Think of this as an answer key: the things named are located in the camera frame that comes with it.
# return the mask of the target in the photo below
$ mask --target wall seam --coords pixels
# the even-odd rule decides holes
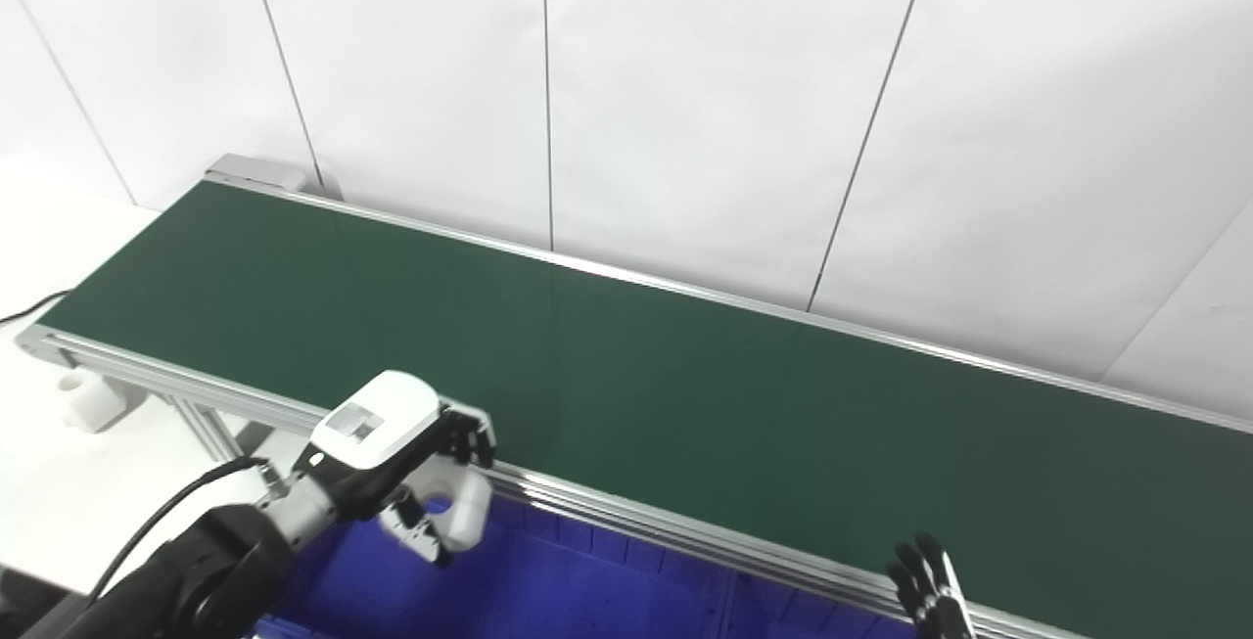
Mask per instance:
[[[887,90],[887,80],[892,76],[892,68],[896,66],[896,55],[901,50],[901,41],[905,40],[905,28],[908,28],[910,15],[913,11],[913,3],[910,0],[905,5],[905,18],[901,19],[901,28],[896,33],[896,43],[892,45],[892,54],[887,58],[887,69],[883,69],[883,81],[878,86],[878,95],[870,112],[870,120],[866,123],[866,132],[862,135],[861,147],[857,148],[857,159],[853,160],[853,170],[848,174],[848,183],[845,185],[845,194],[840,199],[840,209],[836,212],[834,224],[831,227],[831,237],[827,239],[827,249],[822,253],[822,263],[818,266],[818,276],[813,279],[813,289],[809,291],[809,301],[806,303],[806,312],[813,311],[813,301],[818,297],[818,287],[822,277],[827,272],[827,262],[831,259],[831,248],[836,243],[836,233],[840,231],[841,221],[845,218],[845,209],[848,208],[848,197],[853,190],[853,182],[857,180],[857,172],[861,169],[862,158],[866,154],[866,145],[870,134],[875,129],[875,119],[878,118],[880,105],[883,103],[883,91]]]
[[[53,66],[56,69],[58,76],[60,76],[61,81],[65,83],[65,90],[69,91],[70,99],[74,100],[75,108],[79,109],[83,120],[86,123],[88,129],[91,132],[91,137],[95,138],[95,143],[99,145],[100,152],[104,154],[105,162],[109,163],[109,168],[113,169],[114,177],[117,177],[118,183],[122,184],[122,190],[127,193],[127,198],[130,199],[130,203],[134,203],[134,205],[138,207],[139,202],[135,200],[134,192],[132,192],[130,185],[127,184],[127,178],[122,175],[122,169],[118,168],[118,163],[113,159],[113,153],[109,152],[109,147],[104,143],[104,138],[103,135],[100,135],[100,130],[98,129],[98,127],[95,127],[95,122],[91,120],[91,115],[86,113],[86,106],[85,104],[83,104],[83,99],[79,98],[78,91],[74,90],[74,85],[70,83],[70,78],[65,73],[65,68],[61,66],[60,58],[58,58],[56,51],[53,50],[51,43],[44,34],[44,28],[40,28],[39,20],[35,20],[35,14],[34,11],[30,10],[30,6],[28,5],[26,0],[18,0],[18,6],[21,6],[23,15],[26,15],[28,23],[30,23],[30,26],[33,29],[35,29],[35,36],[38,36],[41,45],[44,45],[44,51],[48,54],[48,59],[51,60]]]
[[[283,78],[287,80],[287,89],[292,94],[292,104],[296,106],[296,118],[301,123],[301,132],[304,134],[304,145],[309,150],[309,162],[313,163],[313,175],[317,178],[322,194],[326,194],[326,180],[322,179],[322,167],[317,162],[317,153],[313,150],[313,135],[309,135],[308,123],[304,122],[304,109],[301,108],[299,95],[296,94],[296,83],[292,80],[292,70],[287,66],[287,54],[283,51],[283,41],[278,38],[278,26],[274,25],[274,14],[269,9],[269,0],[261,0],[261,6],[266,10],[266,20],[269,24],[269,33],[273,34],[274,46],[278,49],[278,61],[283,66]]]

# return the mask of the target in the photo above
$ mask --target green conveyor belt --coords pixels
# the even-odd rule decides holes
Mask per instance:
[[[511,464],[1103,639],[1243,636],[1253,437],[202,183],[40,323],[332,407],[383,368]]]

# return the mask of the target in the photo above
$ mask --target robot finger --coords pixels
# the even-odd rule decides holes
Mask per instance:
[[[476,431],[474,435],[475,455],[479,456],[479,465],[482,467],[491,467],[496,462],[496,446],[491,442],[482,431]]]
[[[887,566],[887,575],[896,584],[896,599],[905,608],[905,614],[913,621],[913,630],[918,639],[944,639],[940,634],[940,625],[935,613],[926,605],[922,593],[913,580],[913,574],[901,564]]]
[[[913,546],[908,544],[896,545],[896,558],[901,559],[905,568],[908,569],[910,574],[913,576],[913,583],[918,586],[918,593],[922,594],[923,601],[928,596],[936,594],[935,581],[931,578],[931,569],[927,568],[925,560],[922,560],[922,554],[920,554]]]
[[[936,541],[936,538],[926,531],[920,532],[915,538],[915,541],[917,541],[918,551],[922,553],[922,558],[926,560],[927,568],[931,570],[931,578],[935,579],[936,590],[955,585],[957,579],[955,574],[950,573],[952,566],[949,563],[949,554],[945,553],[940,541]]]
[[[470,447],[470,434],[471,430],[462,423],[452,435],[452,460],[457,461],[457,465],[470,465],[470,455],[474,452]]]

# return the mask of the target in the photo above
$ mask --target white table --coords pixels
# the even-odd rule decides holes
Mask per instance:
[[[0,314],[74,287],[155,217],[129,203],[38,183],[6,187]],[[85,594],[139,524],[214,464],[178,413],[153,397],[100,434],[64,426],[55,381],[65,371],[13,345],[30,318],[0,327],[0,565]],[[286,472],[302,445],[279,432],[257,455]],[[254,471],[197,491],[148,535],[117,578],[211,506],[252,502],[263,492]]]

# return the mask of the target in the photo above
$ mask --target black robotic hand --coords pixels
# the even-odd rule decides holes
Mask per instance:
[[[918,534],[915,541],[917,548],[896,546],[900,563],[890,564],[887,575],[896,584],[896,598],[913,620],[918,639],[975,639],[975,625],[949,554],[930,534]]]

